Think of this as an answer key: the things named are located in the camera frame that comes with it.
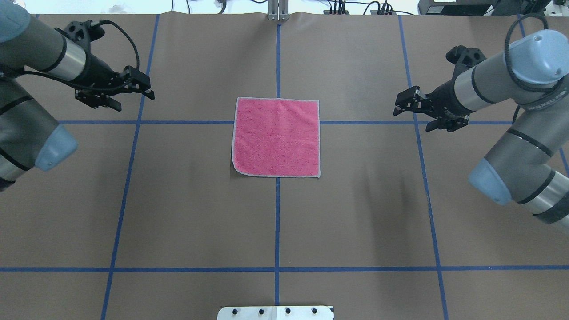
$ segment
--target pink towel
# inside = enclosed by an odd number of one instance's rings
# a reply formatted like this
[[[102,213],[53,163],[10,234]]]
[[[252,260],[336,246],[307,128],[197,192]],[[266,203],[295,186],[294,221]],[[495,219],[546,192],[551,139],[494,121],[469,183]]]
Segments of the pink towel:
[[[320,177],[318,101],[238,98],[235,169],[254,177]]]

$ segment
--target light blue cap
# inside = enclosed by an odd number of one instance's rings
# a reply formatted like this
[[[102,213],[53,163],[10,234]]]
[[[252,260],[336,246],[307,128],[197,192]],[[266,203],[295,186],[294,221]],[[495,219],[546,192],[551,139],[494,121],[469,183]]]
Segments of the light blue cap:
[[[30,19],[26,9],[10,0],[0,0],[0,43],[22,34],[30,24]]]
[[[35,166],[48,171],[75,152],[78,145],[71,133],[63,125],[59,125],[47,138],[38,154]]]
[[[482,159],[468,176],[468,182],[498,204],[512,201],[512,195],[494,167]]]
[[[532,84],[556,82],[569,73],[569,42],[561,32],[546,29],[510,44],[512,70]]]

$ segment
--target white bracket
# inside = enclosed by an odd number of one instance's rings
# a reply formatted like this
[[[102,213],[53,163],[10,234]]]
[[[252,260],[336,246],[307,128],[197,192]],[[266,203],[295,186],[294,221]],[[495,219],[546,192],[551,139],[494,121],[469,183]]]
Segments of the white bracket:
[[[334,320],[334,307],[225,307],[217,313],[217,320]]]
[[[288,20],[288,0],[269,0],[267,19],[276,22]]]

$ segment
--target black box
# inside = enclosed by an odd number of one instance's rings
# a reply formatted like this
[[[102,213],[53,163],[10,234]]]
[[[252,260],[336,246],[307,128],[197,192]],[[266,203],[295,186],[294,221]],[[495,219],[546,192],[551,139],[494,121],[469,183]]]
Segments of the black box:
[[[484,15],[494,0],[456,0],[437,2],[419,0],[419,13],[422,15]]]

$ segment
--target folded cloth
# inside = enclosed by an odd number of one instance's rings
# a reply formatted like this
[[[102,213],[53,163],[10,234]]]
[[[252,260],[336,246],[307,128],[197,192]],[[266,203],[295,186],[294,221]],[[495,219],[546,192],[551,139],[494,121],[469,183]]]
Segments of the folded cloth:
[[[319,102],[238,98],[235,169],[254,177],[320,177]]]

